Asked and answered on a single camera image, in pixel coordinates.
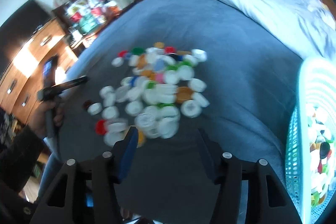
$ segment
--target white bottle cap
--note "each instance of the white bottle cap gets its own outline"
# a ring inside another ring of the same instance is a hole
[[[158,54],[153,51],[146,54],[146,61],[148,64],[154,64],[158,58]]]
[[[99,95],[100,95],[100,97],[102,97],[103,99],[105,99],[109,93],[113,93],[113,92],[114,92],[114,88],[109,85],[109,86],[103,87],[99,91]]]
[[[195,58],[198,59],[198,62],[205,62],[208,59],[207,53],[203,50],[193,49],[191,50],[191,53]]]
[[[143,131],[151,130],[156,127],[156,121],[154,115],[148,112],[139,114],[134,119],[134,123],[137,128]]]
[[[128,85],[130,86],[131,85],[131,80],[133,79],[133,77],[126,77],[124,79],[122,79],[122,81],[120,82],[121,85]]]
[[[173,118],[179,120],[181,115],[180,111],[176,106],[165,106],[160,109],[159,118]]]
[[[188,82],[188,87],[192,89],[193,91],[203,92],[206,89],[207,84],[204,83],[202,80],[193,78]]]
[[[101,117],[104,120],[116,119],[119,117],[119,111],[116,106],[109,106],[103,110]]]
[[[180,79],[175,70],[167,70],[163,74],[163,80],[166,84],[176,85]]]
[[[148,105],[156,105],[158,103],[157,92],[155,89],[145,89],[142,98]]]
[[[169,84],[157,84],[155,86],[158,93],[163,94],[176,94],[177,93],[177,85],[169,85]]]
[[[182,103],[181,112],[186,117],[196,118],[201,114],[202,109],[194,100],[188,100]]]
[[[163,118],[157,125],[157,131],[160,137],[168,139],[173,137],[179,129],[179,123],[173,118]]]
[[[155,117],[155,119],[160,118],[160,109],[157,106],[148,106],[143,110],[144,113],[149,113]]]
[[[103,105],[104,107],[109,107],[109,106],[114,106],[116,102],[116,94],[115,93],[109,93],[104,101],[103,101]]]
[[[176,95],[172,94],[162,94],[162,93],[157,93],[157,100],[159,103],[163,104],[172,104],[175,103],[176,101]]]
[[[117,103],[125,102],[127,100],[127,92],[128,92],[128,90],[129,90],[129,87],[126,86],[126,85],[117,88],[117,90],[115,91],[115,95],[116,95],[115,101]]]
[[[140,75],[143,72],[143,69],[133,68],[132,72],[134,75]]]
[[[108,132],[124,132],[127,126],[127,120],[122,118],[107,120],[104,123],[104,127]]]
[[[141,88],[142,89],[142,84],[148,80],[146,76],[139,76],[135,81],[134,81],[134,86]]]
[[[125,112],[130,116],[137,116],[143,109],[142,102],[133,101],[126,105]]]
[[[176,61],[174,58],[172,58],[171,56],[168,55],[160,55],[160,58],[165,61],[168,65],[175,65]]]
[[[104,143],[110,147],[113,147],[116,142],[124,139],[123,133],[108,132],[104,135]]]
[[[89,106],[89,108],[87,109],[87,112],[93,116],[93,115],[100,113],[101,110],[102,110],[101,103],[95,103]]]
[[[130,67],[135,67],[138,64],[139,56],[138,55],[132,55],[128,61],[128,65]]]
[[[183,55],[183,61],[189,61],[193,67],[198,64],[198,60],[190,54]]]
[[[194,92],[191,95],[191,98],[200,106],[200,107],[207,107],[210,105],[209,101],[200,93]]]
[[[194,70],[190,66],[182,65],[177,70],[177,73],[181,80],[189,81],[194,78]]]
[[[127,97],[130,101],[135,101],[141,96],[141,93],[142,93],[141,88],[134,87],[127,92]]]
[[[114,67],[120,67],[124,63],[124,59],[122,57],[117,57],[113,59],[112,66]]]

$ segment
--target gray blanket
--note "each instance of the gray blanket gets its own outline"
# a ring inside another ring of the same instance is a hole
[[[116,187],[117,197],[120,206],[150,219],[205,224],[219,187],[205,175],[194,141],[196,128],[203,127],[224,151],[240,159],[267,159],[284,181],[287,128],[302,60],[252,19],[218,0],[145,0],[113,22],[69,70],[68,79],[87,74],[91,80],[68,94],[60,132],[62,160],[91,159],[109,149],[95,134],[101,116],[90,116],[82,104],[101,102],[103,86],[117,88],[131,75],[126,64],[111,66],[118,52],[157,41],[207,52],[208,61],[196,67],[196,77],[208,85],[203,94],[210,106],[196,119],[182,117],[173,138],[148,140],[138,148],[127,179]],[[117,106],[120,116],[128,117],[125,103]],[[243,203],[240,222],[245,209]]]

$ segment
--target wooden cabinet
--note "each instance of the wooden cabinet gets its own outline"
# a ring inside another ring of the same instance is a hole
[[[63,42],[64,35],[56,19],[49,21],[24,45],[0,80],[0,106],[7,113],[13,113],[22,123],[29,121],[39,105],[36,94],[42,88],[44,63],[57,54],[58,66],[67,71],[77,60],[70,47]],[[31,62],[25,64],[23,60],[16,59],[18,56],[24,58],[25,55],[30,56],[28,61]],[[31,75],[27,75],[22,66],[31,63],[36,68]]]

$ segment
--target plastic basket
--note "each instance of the plastic basket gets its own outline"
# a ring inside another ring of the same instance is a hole
[[[335,192],[328,191],[325,202],[311,209],[310,143],[307,135],[306,104],[322,107],[328,113],[325,124],[336,136],[336,67],[324,58],[308,58],[298,76],[297,103],[291,116],[285,159],[287,191],[303,224],[314,223]]]

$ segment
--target red bottle cap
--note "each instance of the red bottle cap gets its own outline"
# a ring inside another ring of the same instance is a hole
[[[95,130],[96,130],[96,133],[98,135],[105,135],[107,133],[105,127],[104,127],[104,123],[106,122],[106,120],[99,120],[97,123],[96,123],[96,127],[95,127]]]
[[[175,53],[176,50],[174,47],[165,47],[165,53]]]
[[[121,51],[118,53],[118,57],[124,57],[126,53],[128,53],[128,51]]]

